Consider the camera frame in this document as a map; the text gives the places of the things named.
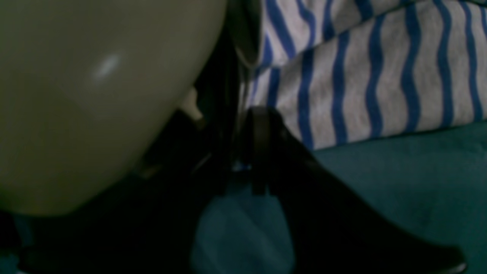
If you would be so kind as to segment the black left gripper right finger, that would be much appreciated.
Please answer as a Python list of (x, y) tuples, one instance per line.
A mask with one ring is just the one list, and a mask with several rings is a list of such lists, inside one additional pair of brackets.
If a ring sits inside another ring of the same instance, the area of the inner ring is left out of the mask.
[(400, 229), (311, 155), (271, 108), (251, 108), (241, 134), (254, 195), (278, 199), (296, 274), (460, 274), (459, 247)]

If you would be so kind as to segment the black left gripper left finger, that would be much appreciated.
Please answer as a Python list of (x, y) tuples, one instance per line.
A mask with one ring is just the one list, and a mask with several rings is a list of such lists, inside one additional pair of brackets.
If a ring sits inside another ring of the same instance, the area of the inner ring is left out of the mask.
[(202, 212), (224, 194), (238, 122), (238, 59), (225, 28), (196, 81), (204, 125), (177, 111), (144, 156), (150, 178), (130, 174), (62, 217), (31, 217), (28, 274), (190, 274)]

